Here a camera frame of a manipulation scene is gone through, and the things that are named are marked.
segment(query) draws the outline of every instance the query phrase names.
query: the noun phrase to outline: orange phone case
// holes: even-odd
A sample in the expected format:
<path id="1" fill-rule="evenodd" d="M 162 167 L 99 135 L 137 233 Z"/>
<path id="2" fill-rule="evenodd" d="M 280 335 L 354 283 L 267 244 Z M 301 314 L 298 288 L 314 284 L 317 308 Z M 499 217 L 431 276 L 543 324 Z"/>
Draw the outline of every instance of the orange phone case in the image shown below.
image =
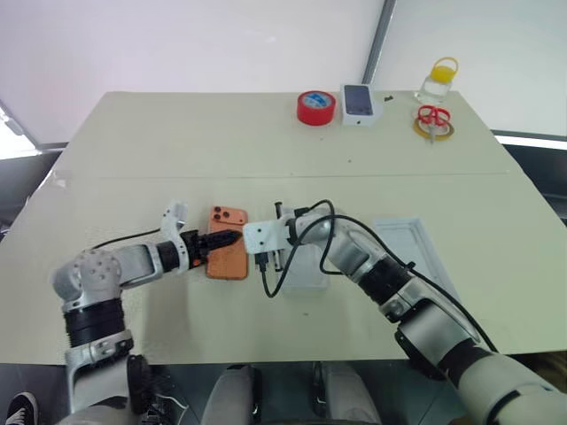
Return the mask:
<path id="1" fill-rule="evenodd" d="M 244 210 L 227 206 L 214 206 L 209 213 L 209 233 L 230 229 L 242 233 L 248 214 Z M 206 275 L 212 279 L 240 280 L 248 275 L 248 254 L 245 240 L 240 237 L 231 246 L 209 252 Z"/>

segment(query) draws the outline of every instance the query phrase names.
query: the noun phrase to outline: metal rod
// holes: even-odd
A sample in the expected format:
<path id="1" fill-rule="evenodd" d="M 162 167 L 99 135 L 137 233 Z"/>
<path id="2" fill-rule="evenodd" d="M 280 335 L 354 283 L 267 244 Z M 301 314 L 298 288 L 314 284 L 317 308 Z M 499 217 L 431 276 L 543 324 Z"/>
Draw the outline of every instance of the metal rod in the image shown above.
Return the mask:
<path id="1" fill-rule="evenodd" d="M 378 68 L 378 60 L 380 60 L 380 54 L 382 53 L 382 45 L 384 44 L 384 39 L 388 32 L 390 20 L 392 20 L 393 8 L 395 5 L 396 0 L 384 0 L 384 4 L 382 4 L 380 19 L 378 20 L 378 26 L 374 33 L 374 40 L 370 47 L 369 59 L 366 62 L 366 68 L 364 69 L 364 75 L 362 76 L 362 84 L 372 84 L 372 81 L 374 80 L 374 74 Z"/>

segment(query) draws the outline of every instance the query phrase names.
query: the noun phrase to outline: scissors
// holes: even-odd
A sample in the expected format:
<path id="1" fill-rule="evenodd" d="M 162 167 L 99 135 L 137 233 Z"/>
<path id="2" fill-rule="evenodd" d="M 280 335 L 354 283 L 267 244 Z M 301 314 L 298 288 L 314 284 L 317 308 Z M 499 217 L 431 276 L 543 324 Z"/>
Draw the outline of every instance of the scissors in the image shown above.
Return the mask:
<path id="1" fill-rule="evenodd" d="M 451 120 L 451 114 L 447 109 L 425 104 L 417 110 L 417 119 L 429 128 L 429 138 L 433 143 L 435 142 L 436 127 L 447 126 L 449 120 Z"/>

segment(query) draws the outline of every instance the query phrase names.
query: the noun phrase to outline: tape roll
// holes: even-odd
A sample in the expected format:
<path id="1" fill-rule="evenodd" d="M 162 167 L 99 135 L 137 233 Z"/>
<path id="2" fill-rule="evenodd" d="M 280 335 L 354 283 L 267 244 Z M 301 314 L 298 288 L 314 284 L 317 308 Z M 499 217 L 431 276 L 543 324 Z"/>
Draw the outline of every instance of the tape roll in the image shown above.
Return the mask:
<path id="1" fill-rule="evenodd" d="M 324 126 L 332 121 L 336 104 L 329 93 L 306 91 L 298 97 L 298 119 L 309 126 Z"/>

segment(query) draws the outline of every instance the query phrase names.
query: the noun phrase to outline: white table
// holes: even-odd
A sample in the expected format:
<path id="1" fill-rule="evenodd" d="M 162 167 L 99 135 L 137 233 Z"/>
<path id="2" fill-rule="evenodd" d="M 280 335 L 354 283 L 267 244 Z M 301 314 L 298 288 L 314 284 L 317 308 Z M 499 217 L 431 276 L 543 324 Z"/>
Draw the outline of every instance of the white table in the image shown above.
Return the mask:
<path id="1" fill-rule="evenodd" d="M 331 198 L 346 213 L 420 217 L 463 303 L 501 351 L 567 348 L 567 232 L 457 93 L 456 129 L 428 144 L 417 104 L 393 93 L 372 128 L 307 127 L 293 94 L 103 97 L 0 244 L 0 362 L 63 363 L 60 302 L 49 274 L 78 251 L 159 225 L 172 199 L 186 228 L 211 205 L 274 217 L 273 203 Z M 311 295 L 265 297 L 204 269 L 124 293 L 136 352 L 151 363 L 405 357 L 395 327 L 345 278 Z"/>

